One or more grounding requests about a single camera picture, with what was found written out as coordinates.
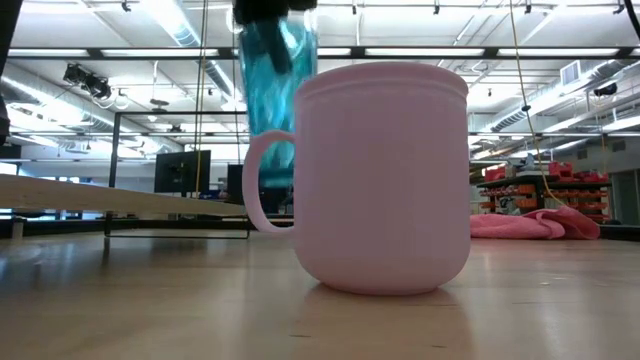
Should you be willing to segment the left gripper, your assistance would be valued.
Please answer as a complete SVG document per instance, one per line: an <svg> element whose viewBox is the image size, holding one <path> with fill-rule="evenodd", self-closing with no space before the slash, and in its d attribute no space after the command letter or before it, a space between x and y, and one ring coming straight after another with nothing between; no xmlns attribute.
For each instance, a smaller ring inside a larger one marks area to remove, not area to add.
<svg viewBox="0 0 640 360"><path fill-rule="evenodd" d="M304 12L316 7L317 0L236 0L233 15L238 24L258 22L256 28L260 43L275 72L287 74L293 65L280 30L279 18L286 16L290 10Z"/></svg>

